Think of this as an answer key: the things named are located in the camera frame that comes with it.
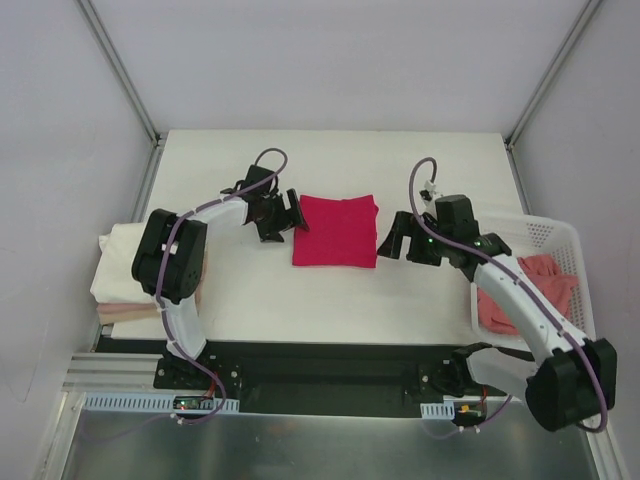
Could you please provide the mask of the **magenta t-shirt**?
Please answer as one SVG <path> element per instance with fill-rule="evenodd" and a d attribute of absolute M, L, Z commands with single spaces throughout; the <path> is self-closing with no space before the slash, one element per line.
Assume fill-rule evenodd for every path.
<path fill-rule="evenodd" d="M 294 232 L 293 266 L 376 267 L 379 208 L 373 195 L 340 200 L 302 195 L 300 206 L 308 229 Z"/>

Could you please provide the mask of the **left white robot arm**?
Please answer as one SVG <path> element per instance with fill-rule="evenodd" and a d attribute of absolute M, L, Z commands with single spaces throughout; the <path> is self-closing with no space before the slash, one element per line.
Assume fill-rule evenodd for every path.
<path fill-rule="evenodd" d="M 207 340 L 196 305 L 208 236 L 252 223 L 262 242 L 283 242 L 292 228 L 308 230 L 294 189 L 282 193 L 275 171 L 254 164 L 244 179 L 185 214 L 154 210 L 135 253 L 131 274 L 161 314 L 168 351 L 179 358 L 176 375 L 188 388 L 204 387 L 210 363 L 200 354 Z"/>

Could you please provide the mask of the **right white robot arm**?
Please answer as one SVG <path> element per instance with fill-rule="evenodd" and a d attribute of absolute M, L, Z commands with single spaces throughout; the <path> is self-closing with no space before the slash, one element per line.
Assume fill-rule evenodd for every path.
<path fill-rule="evenodd" d="M 576 426 L 600 433 L 615 404 L 617 352 L 606 339 L 590 339 L 546 299 L 527 277 L 510 247 L 483 233 L 471 201 L 449 195 L 433 214 L 398 211 L 378 248 L 381 257 L 439 266 L 447 261 L 509 317 L 529 351 L 478 342 L 455 350 L 441 374 L 448 394 L 473 394 L 492 386 L 523 400 L 549 432 Z"/>

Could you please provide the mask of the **white plastic basket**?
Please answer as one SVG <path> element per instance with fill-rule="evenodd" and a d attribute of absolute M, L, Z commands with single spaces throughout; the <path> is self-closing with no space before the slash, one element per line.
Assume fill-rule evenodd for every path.
<path fill-rule="evenodd" d="M 478 217 L 483 234 L 495 233 L 516 257 L 548 254 L 564 274 L 574 275 L 579 284 L 572 289 L 568 320 L 590 339 L 596 338 L 586 268 L 576 230 L 569 224 L 545 217 L 504 212 Z"/>

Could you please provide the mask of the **salmon pink t-shirt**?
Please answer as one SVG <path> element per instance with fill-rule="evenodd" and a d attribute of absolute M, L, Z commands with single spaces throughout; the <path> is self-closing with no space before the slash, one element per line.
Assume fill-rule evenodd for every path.
<path fill-rule="evenodd" d="M 578 277 L 565 274 L 548 254 L 518 257 L 518 264 L 544 297 L 566 319 L 570 319 L 570 301 Z M 491 333 L 518 336 L 519 332 L 502 309 L 481 289 L 477 289 L 480 325 Z"/>

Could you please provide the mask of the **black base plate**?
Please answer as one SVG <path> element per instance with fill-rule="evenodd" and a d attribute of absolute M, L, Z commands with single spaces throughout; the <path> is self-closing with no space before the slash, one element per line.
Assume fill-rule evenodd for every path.
<path fill-rule="evenodd" d="M 416 418 L 420 407 L 447 397 L 501 397 L 494 387 L 453 388 L 454 347 L 210 341 L 195 365 L 162 353 L 153 386 L 215 392 L 241 412 Z"/>

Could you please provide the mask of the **left aluminium frame post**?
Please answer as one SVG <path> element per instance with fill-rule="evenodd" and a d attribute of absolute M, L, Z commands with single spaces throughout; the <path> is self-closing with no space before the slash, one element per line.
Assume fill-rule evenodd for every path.
<path fill-rule="evenodd" d="M 145 135 L 148 137 L 151 144 L 156 147 L 160 144 L 162 135 L 154 125 L 148 109 L 145 107 L 96 6 L 90 0 L 76 0 L 75 4 L 84 18 L 89 31 L 95 38 L 100 51 L 109 65 L 116 82 L 123 91 L 126 100 L 132 108 Z"/>

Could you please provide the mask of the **aluminium frame post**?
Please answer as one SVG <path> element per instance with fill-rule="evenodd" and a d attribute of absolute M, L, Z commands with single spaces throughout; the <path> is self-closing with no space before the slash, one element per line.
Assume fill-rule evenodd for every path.
<path fill-rule="evenodd" d="M 550 92 L 554 82 L 562 73 L 570 56 L 573 54 L 578 43 L 604 4 L 605 2 L 603 0 L 588 0 L 584 2 L 543 75 L 536 84 L 513 128 L 510 130 L 510 133 L 504 137 L 505 147 L 508 152 L 514 150 L 518 140 L 532 121 L 536 111 Z"/>
<path fill-rule="evenodd" d="M 75 4 L 84 18 L 89 31 L 95 38 L 100 51 L 109 65 L 116 82 L 123 91 L 126 100 L 132 108 L 145 135 L 148 137 L 151 144 L 156 147 L 160 144 L 162 135 L 154 125 L 148 109 L 145 107 L 96 6 L 90 0 L 76 0 Z"/>

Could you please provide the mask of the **right aluminium frame post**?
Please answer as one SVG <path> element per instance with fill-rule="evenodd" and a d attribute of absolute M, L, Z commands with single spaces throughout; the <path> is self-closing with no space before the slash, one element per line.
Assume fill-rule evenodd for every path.
<path fill-rule="evenodd" d="M 505 147 L 508 152 L 514 150 L 518 140 L 532 121 L 536 111 L 550 92 L 554 82 L 562 73 L 570 56 L 573 54 L 578 43 L 604 4 L 605 2 L 603 0 L 588 0 L 584 2 L 543 75 L 536 84 L 513 128 L 510 130 L 510 133 L 504 137 Z"/>

